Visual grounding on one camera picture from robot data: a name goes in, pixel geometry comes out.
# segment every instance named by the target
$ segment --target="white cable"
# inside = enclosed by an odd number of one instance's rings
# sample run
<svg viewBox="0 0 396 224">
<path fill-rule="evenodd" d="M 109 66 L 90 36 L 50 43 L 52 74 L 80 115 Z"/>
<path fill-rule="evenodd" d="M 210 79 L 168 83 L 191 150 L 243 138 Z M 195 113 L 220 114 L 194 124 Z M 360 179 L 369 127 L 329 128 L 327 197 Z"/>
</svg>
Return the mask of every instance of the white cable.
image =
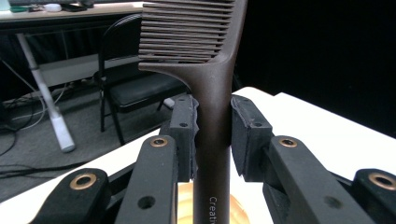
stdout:
<svg viewBox="0 0 396 224">
<path fill-rule="evenodd" d="M 26 84 L 30 89 L 32 89 L 32 91 L 36 91 L 36 89 L 32 86 L 32 85 L 30 85 L 30 83 L 29 82 L 27 82 L 23 77 L 21 77 L 8 63 L 6 63 L 3 59 L 1 60 L 1 62 L 3 63 L 3 64 L 5 64 L 6 65 L 6 67 L 12 72 L 12 73 L 14 73 L 14 75 L 15 76 L 17 76 L 24 84 Z M 30 125 L 30 126 L 27 126 L 27 127 L 24 127 L 24 128 L 22 128 L 21 130 L 25 130 L 25 129 L 28 129 L 28 128 L 31 128 L 31 127 L 33 127 L 33 126 L 35 126 L 35 125 L 37 125 L 37 123 L 38 122 L 40 122 L 43 118 L 44 118 L 44 112 L 45 112 L 45 110 L 46 110 L 46 104 L 44 103 L 44 100 L 43 100 L 43 98 L 41 97 L 41 96 L 39 96 L 38 97 L 39 98 L 39 100 L 40 100 L 40 102 L 41 102 L 41 105 L 42 105 L 42 108 L 43 108 L 43 110 L 41 111 L 41 117 L 38 119 L 38 121 L 36 121 L 34 124 L 32 124 L 32 125 Z"/>
<path fill-rule="evenodd" d="M 62 92 L 61 92 L 61 94 L 58 96 L 58 98 L 56 98 L 56 100 L 55 100 L 55 102 L 54 102 L 55 104 L 58 103 L 58 101 L 59 101 L 59 100 L 61 99 L 61 97 L 64 95 L 64 91 L 66 90 L 66 85 L 67 85 L 67 83 L 64 83 L 64 89 L 62 90 Z M 44 113 L 44 112 L 46 112 L 47 110 L 48 110 L 48 109 L 45 108 L 44 110 L 35 112 L 35 113 L 32 114 L 32 115 L 23 115 L 23 116 L 20 116 L 20 117 L 13 118 L 12 120 L 24 119 L 24 118 L 28 118 L 28 117 L 31 117 L 31 116 L 35 116 L 35 115 Z"/>
</svg>

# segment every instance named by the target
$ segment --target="black curtain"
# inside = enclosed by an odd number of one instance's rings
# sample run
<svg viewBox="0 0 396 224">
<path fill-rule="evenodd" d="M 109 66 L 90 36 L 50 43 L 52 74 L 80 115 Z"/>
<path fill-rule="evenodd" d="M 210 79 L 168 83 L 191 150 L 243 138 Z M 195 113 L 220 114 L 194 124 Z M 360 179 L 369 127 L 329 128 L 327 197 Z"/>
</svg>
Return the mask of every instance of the black curtain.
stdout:
<svg viewBox="0 0 396 224">
<path fill-rule="evenodd" d="M 236 69 L 245 86 L 396 137 L 394 24 L 390 0 L 249 1 Z"/>
</svg>

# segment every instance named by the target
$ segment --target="screw hole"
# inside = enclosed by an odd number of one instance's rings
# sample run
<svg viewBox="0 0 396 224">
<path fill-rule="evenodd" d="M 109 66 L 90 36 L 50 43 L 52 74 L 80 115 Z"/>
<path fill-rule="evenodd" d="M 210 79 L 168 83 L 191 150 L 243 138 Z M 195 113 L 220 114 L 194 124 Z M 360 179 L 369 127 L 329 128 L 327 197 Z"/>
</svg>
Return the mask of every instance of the screw hole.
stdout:
<svg viewBox="0 0 396 224">
<path fill-rule="evenodd" d="M 288 138 L 280 139 L 279 143 L 284 147 L 297 147 L 297 142 Z"/>
<path fill-rule="evenodd" d="M 331 196 L 324 197 L 324 202 L 330 207 L 335 209 L 340 209 L 343 204 L 336 198 Z"/>
<path fill-rule="evenodd" d="M 155 198 L 151 196 L 146 196 L 141 199 L 139 199 L 139 202 L 137 202 L 137 205 L 141 209 L 149 209 L 150 207 L 154 206 L 155 204 Z"/>
<path fill-rule="evenodd" d="M 164 138 L 154 138 L 150 142 L 152 147 L 164 147 L 168 144 L 168 141 Z"/>
<path fill-rule="evenodd" d="M 372 173 L 369 175 L 369 179 L 380 188 L 396 190 L 396 180 L 391 178 L 390 176 L 382 175 L 379 173 Z"/>
<path fill-rule="evenodd" d="M 91 181 L 89 176 L 83 176 L 82 178 L 77 180 L 77 185 L 85 185 Z"/>
</svg>

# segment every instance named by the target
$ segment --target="black chair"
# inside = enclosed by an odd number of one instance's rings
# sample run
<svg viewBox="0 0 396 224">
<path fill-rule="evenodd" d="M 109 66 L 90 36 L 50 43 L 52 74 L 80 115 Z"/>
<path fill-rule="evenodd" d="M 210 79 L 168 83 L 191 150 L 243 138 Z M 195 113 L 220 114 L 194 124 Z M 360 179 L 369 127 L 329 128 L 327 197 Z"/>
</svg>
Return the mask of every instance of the black chair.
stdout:
<svg viewBox="0 0 396 224">
<path fill-rule="evenodd" d="M 158 102 L 157 110 L 160 110 L 164 99 L 188 90 L 174 77 L 138 69 L 140 24 L 141 14 L 133 14 L 106 30 L 99 48 L 99 71 L 93 76 L 100 88 L 101 132 L 105 130 L 105 117 L 111 114 L 121 145 L 125 140 L 117 113 L 128 113 Z M 125 59 L 135 59 L 135 62 L 106 67 L 110 61 Z M 105 101 L 110 114 L 105 114 Z"/>
</svg>

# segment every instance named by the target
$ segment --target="comb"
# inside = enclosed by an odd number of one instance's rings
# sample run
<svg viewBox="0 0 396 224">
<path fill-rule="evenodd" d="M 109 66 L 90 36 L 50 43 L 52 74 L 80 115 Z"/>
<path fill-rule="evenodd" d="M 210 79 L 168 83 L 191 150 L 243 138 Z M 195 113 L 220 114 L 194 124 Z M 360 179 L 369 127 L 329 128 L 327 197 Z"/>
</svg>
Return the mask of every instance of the comb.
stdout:
<svg viewBox="0 0 396 224">
<path fill-rule="evenodd" d="M 140 70 L 183 81 L 198 101 L 194 223 L 229 223 L 233 67 L 247 0 L 143 5 Z"/>
</svg>

